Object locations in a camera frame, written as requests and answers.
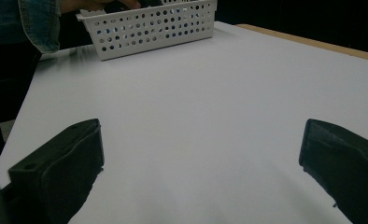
white table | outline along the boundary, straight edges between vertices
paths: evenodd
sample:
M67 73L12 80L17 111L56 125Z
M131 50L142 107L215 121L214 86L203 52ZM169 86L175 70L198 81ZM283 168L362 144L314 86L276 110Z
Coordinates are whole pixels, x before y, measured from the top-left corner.
M7 169L98 118L105 170L70 223L349 223L298 163L321 119L368 139L368 61L216 22L213 38L100 62L40 62Z

wooden table edge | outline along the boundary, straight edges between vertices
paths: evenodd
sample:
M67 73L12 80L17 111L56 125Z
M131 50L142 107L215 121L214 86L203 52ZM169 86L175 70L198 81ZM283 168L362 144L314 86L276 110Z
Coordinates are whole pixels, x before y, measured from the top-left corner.
M347 55L350 55L350 56L355 56L355 57L358 57L358 58L363 58L363 59L368 60L368 52L366 52L366 51L361 51L361 50L357 50L357 49L349 49L349 48L336 46L336 45L333 45L333 44L328 44L328 43L324 43L324 42L313 40L313 39L300 37L300 36L297 36L297 35L289 35L289 34L281 33L281 32L278 32L278 31L268 30L268 29L264 29L264 28L261 28L261 27L248 25L248 24L236 24L236 26L244 28L244 29L248 29L248 30L251 30L251 31L255 31L255 32L258 32L258 33L262 33L262 34L265 34L265 35L272 35L272 36L280 37L280 38L287 39L287 40L290 40L290 41L295 41L295 42L298 42L298 43L310 45L310 46L313 46L313 47L317 47L317 48L321 48L321 49L327 49L327 50L331 50L331 51L335 51L335 52L339 52L339 53L344 53L344 54L347 54Z

dark background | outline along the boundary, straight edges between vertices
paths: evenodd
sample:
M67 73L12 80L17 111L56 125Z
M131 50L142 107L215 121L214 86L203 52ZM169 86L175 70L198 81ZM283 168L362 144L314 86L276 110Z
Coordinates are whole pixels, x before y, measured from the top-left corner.
M218 0L216 21L368 51L368 0ZM90 41L74 13L63 15L61 22L63 49Z

black object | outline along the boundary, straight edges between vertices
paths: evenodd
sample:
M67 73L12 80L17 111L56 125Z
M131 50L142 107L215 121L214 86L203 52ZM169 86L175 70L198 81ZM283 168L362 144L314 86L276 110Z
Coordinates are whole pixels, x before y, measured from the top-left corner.
M60 49L71 49L92 44L91 35L85 28L84 22L78 21L77 14L79 13L79 10L72 11L59 17Z
M0 123L17 117L40 57L30 41L0 45ZM0 129L0 154L4 145Z
M163 3L161 0L139 0L138 1L142 8L144 7L158 7L162 6ZM114 13L114 12L121 12L129 10L127 6L125 6L120 1L112 1L111 3L108 3L104 8L106 13Z
M300 165L354 224L368 224L368 140L340 126L309 119Z
M68 223L103 164L99 120L71 125L8 170L11 183L0 192L0 223Z

denim jacket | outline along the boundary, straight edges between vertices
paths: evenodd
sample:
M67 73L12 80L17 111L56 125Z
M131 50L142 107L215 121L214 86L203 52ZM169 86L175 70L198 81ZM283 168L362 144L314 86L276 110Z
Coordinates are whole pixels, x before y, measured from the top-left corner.
M30 40L42 53L59 49L59 0L0 0L0 44Z

